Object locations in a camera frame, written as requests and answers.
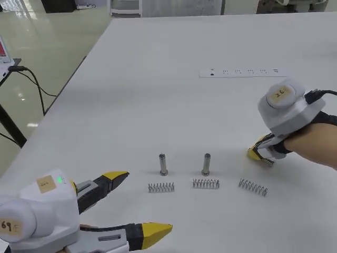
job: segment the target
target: black cable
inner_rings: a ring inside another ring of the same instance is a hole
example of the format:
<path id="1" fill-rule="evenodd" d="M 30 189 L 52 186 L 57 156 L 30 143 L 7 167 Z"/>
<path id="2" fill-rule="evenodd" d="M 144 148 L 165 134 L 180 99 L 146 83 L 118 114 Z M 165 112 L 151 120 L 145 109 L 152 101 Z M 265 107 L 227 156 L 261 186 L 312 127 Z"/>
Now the black cable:
<path id="1" fill-rule="evenodd" d="M 24 75 L 25 77 L 27 77 L 32 83 L 34 83 L 37 86 L 37 83 L 35 83 L 28 75 L 22 73 L 22 72 L 18 72 L 20 75 Z M 57 97 L 57 95 L 53 95 L 53 94 L 49 94 L 48 92 L 46 92 L 41 86 L 40 86 L 41 90 L 43 91 L 44 94 L 48 95 L 48 96 L 54 96 Z"/>
<path id="2" fill-rule="evenodd" d="M 35 74 L 33 73 L 33 71 L 31 71 L 29 68 L 27 68 L 27 71 L 30 72 L 30 74 L 33 76 L 33 78 L 34 78 L 34 80 L 36 82 L 37 89 L 38 89 L 38 94 L 40 96 L 40 101 L 41 101 L 42 113 L 43 113 L 43 116 L 45 116 L 46 115 L 46 110 L 44 109 L 44 102 L 43 102 L 41 87 L 40 87 L 40 85 L 38 83 L 38 80 L 37 80 Z"/>
<path id="3" fill-rule="evenodd" d="M 41 87 L 40 87 L 40 85 L 38 83 L 38 80 L 37 80 L 35 74 L 33 73 L 33 71 L 31 71 L 29 68 L 27 68 L 25 66 L 10 66 L 8 68 L 8 70 L 11 71 L 11 72 L 21 72 L 21 71 L 28 71 L 28 72 L 30 72 L 30 74 L 33 76 L 33 78 L 35 80 L 35 83 L 37 85 L 38 94 L 40 96 L 40 101 L 41 101 L 42 113 L 43 113 L 43 116 L 45 116 L 46 115 L 46 110 L 44 108 L 44 102 L 43 102 Z"/>
<path id="4" fill-rule="evenodd" d="M 316 102 L 318 99 L 320 99 L 325 94 L 332 94 L 337 96 L 336 91 L 331 90 L 313 90 L 308 92 L 306 95 L 304 95 L 305 100 L 308 104 L 312 104 L 313 102 Z"/>
<path id="5" fill-rule="evenodd" d="M 17 142 L 16 142 L 16 141 L 14 141 L 12 138 L 10 138 L 10 137 L 8 137 L 8 136 L 4 135 L 3 133 L 0 133 L 0 135 L 1 135 L 2 137 L 4 137 L 4 138 L 6 138 L 6 139 L 10 140 L 10 141 L 13 141 L 13 142 L 14 142 L 16 145 L 18 145 L 18 144 L 17 144 Z"/>

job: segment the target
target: tile floor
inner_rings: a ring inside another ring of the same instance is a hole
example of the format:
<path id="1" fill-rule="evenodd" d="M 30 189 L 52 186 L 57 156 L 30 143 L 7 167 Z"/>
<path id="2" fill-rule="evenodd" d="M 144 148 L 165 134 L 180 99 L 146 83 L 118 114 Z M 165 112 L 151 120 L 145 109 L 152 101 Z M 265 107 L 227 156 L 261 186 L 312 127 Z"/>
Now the tile floor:
<path id="1" fill-rule="evenodd" d="M 11 57 L 22 58 L 51 94 L 59 93 L 111 20 L 105 7 L 64 14 L 44 13 L 40 0 L 6 0 L 4 7 L 16 10 L 0 13 L 0 35 Z M 44 101 L 47 107 L 53 98 Z M 0 103 L 29 138 L 42 118 L 35 85 L 13 73 L 0 87 Z M 8 134 L 2 125 L 0 132 Z M 1 177 L 20 148 L 0 137 L 0 150 Z"/>

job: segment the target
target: laptop screen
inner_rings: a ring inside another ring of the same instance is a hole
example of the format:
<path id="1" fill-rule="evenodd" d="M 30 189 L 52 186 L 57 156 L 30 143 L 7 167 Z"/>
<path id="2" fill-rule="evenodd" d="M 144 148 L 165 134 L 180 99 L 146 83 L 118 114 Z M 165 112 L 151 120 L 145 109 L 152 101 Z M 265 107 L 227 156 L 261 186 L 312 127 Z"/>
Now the laptop screen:
<path id="1" fill-rule="evenodd" d="M 0 41 L 0 57 L 5 57 L 6 53 L 5 53 L 5 49 Z"/>

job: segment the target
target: table leg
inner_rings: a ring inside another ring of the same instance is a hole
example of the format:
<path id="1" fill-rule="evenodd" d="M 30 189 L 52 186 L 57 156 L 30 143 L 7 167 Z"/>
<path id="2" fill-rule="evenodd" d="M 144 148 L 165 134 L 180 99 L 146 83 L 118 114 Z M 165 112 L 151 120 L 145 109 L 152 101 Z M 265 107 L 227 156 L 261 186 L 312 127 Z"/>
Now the table leg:
<path id="1" fill-rule="evenodd" d="M 7 132 L 12 136 L 20 148 L 26 143 L 27 139 L 24 137 L 20 129 L 5 111 L 5 109 L 0 104 L 0 122 L 7 130 Z"/>

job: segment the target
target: white table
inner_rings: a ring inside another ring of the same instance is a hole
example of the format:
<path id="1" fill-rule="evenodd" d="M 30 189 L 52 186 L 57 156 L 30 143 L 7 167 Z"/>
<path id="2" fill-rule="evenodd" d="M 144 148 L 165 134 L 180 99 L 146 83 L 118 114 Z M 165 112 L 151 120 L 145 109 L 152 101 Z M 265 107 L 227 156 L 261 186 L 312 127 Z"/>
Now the white table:
<path id="1" fill-rule="evenodd" d="M 83 223 L 167 222 L 147 252 L 336 252 L 337 173 L 295 154 L 261 169 L 246 150 L 268 133 L 259 98 L 280 78 L 201 79 L 208 67 L 287 67 L 337 90 L 337 13 L 115 19 L 0 179 L 14 193 L 62 168 L 77 182 L 131 174 Z M 337 98 L 326 96 L 328 113 Z M 159 176 L 158 155 L 169 176 Z M 203 156 L 218 190 L 192 189 Z M 266 198 L 240 178 L 270 188 Z M 173 181 L 174 193 L 149 194 Z"/>

